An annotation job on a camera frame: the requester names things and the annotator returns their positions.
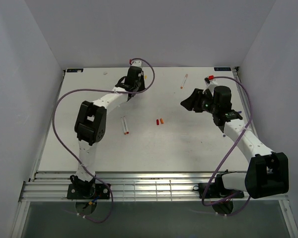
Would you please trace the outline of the orange capped white marker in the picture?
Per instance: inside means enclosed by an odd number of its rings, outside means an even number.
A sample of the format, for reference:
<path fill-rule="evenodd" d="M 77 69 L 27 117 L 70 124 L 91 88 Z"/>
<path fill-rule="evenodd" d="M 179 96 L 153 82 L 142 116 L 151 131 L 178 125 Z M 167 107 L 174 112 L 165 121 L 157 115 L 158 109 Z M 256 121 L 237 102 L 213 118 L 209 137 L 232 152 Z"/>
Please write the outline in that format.
<path fill-rule="evenodd" d="M 124 122 L 124 119 L 122 117 L 121 117 L 121 124 L 122 124 L 124 135 L 127 135 L 127 130 L 126 130 L 125 122 Z"/>

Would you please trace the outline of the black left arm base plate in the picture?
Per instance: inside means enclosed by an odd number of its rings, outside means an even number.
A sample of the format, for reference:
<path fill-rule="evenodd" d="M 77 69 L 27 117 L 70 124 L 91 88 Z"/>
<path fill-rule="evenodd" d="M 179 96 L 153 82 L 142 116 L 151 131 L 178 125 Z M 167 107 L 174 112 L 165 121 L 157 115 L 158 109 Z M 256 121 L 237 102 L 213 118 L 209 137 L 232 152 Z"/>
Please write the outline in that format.
<path fill-rule="evenodd" d="M 97 197 L 103 200 L 108 200 L 111 197 L 109 189 L 102 183 L 95 183 L 89 189 L 78 188 L 70 184 L 66 196 L 69 200 L 93 200 Z"/>

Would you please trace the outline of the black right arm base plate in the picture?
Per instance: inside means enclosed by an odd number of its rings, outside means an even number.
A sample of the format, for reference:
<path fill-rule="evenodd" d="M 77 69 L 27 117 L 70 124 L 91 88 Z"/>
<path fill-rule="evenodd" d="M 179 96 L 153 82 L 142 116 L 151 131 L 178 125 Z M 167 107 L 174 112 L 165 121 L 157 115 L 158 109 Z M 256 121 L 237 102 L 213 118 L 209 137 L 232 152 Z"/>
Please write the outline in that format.
<path fill-rule="evenodd" d="M 198 183 L 197 185 L 193 186 L 193 191 L 198 192 L 199 198 L 202 198 L 202 195 L 203 195 L 203 192 L 204 192 L 206 186 L 207 186 L 206 182 Z M 235 198 L 244 198 L 243 191 L 237 191 L 237 190 L 231 190 L 231 189 L 225 189 L 225 188 L 217 188 L 214 183 L 211 183 L 211 185 L 208 188 L 205 198 L 225 198 L 225 197 L 228 197 L 235 193 L 236 193 Z"/>

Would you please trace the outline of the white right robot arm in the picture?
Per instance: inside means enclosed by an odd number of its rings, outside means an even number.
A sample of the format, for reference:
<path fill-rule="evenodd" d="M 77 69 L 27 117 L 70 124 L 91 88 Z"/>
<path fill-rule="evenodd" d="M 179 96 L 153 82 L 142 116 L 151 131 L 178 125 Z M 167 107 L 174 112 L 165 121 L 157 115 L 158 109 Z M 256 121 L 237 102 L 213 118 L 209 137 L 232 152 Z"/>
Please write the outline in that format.
<path fill-rule="evenodd" d="M 274 152 L 246 129 L 242 116 L 232 109 L 228 87 L 216 86 L 213 91 L 196 88 L 180 104 L 188 111 L 210 113 L 214 124 L 236 144 L 248 161 L 245 173 L 226 171 L 216 175 L 211 188 L 218 196 L 243 191 L 256 199 L 289 191 L 287 156 L 283 152 Z"/>

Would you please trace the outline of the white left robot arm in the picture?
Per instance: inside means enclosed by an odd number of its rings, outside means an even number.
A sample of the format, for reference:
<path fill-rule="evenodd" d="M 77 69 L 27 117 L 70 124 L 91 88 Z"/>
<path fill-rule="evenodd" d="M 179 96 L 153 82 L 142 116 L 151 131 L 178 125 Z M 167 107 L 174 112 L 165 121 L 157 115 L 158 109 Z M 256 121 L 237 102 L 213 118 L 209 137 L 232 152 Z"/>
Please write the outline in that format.
<path fill-rule="evenodd" d="M 95 173 L 97 145 L 105 135 L 108 114 L 130 100 L 134 96 L 133 92 L 143 90 L 145 80 L 142 62 L 133 60 L 127 75 L 118 81 L 113 93 L 107 93 L 92 102 L 82 102 L 74 126 L 79 144 L 78 158 L 82 163 L 79 164 L 76 174 L 70 176 L 70 180 L 84 198 L 95 194 L 95 179 L 90 174 Z"/>

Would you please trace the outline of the red white marker body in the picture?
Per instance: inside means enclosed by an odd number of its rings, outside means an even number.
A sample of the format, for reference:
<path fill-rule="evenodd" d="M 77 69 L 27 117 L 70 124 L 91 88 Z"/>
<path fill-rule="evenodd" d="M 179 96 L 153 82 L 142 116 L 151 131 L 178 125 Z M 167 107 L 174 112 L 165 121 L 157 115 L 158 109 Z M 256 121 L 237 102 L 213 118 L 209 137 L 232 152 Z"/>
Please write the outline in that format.
<path fill-rule="evenodd" d="M 127 125 L 127 120 L 125 118 L 125 116 L 123 117 L 123 121 L 124 121 L 124 127 L 125 127 L 125 134 L 129 134 L 129 129 L 128 129 L 128 125 Z"/>

